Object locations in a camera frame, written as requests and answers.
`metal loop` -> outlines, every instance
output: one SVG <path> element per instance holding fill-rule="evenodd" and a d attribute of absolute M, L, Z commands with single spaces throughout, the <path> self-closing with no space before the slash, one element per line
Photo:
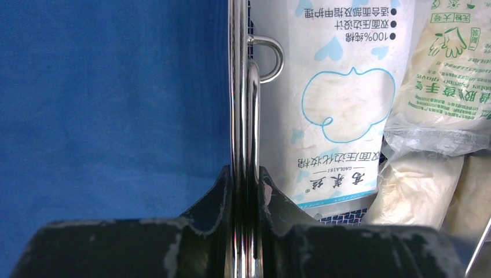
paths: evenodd
<path fill-rule="evenodd" d="M 249 35 L 248 43 L 253 45 L 264 45 L 274 51 L 274 55 L 276 56 L 276 64 L 270 73 L 261 75 L 261 84 L 275 80 L 281 74 L 283 67 L 285 66 L 285 53 L 283 52 L 283 48 L 281 47 L 280 43 L 272 38 L 256 35 Z"/>

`green hand drawing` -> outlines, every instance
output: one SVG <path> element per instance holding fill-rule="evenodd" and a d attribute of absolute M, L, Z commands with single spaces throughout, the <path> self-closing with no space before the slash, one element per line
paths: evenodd
<path fill-rule="evenodd" d="M 436 40 L 430 46 L 430 52 L 428 55 L 435 56 L 440 50 L 445 51 L 447 58 L 457 58 L 467 49 L 467 44 L 460 34 L 459 28 L 454 27 L 446 30 L 444 33 L 437 33 Z"/>

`blue cloth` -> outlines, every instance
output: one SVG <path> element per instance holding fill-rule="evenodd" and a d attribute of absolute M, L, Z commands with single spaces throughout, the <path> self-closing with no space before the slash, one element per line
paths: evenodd
<path fill-rule="evenodd" d="M 0 1 L 0 277 L 49 221 L 175 217 L 229 146 L 226 0 Z"/>

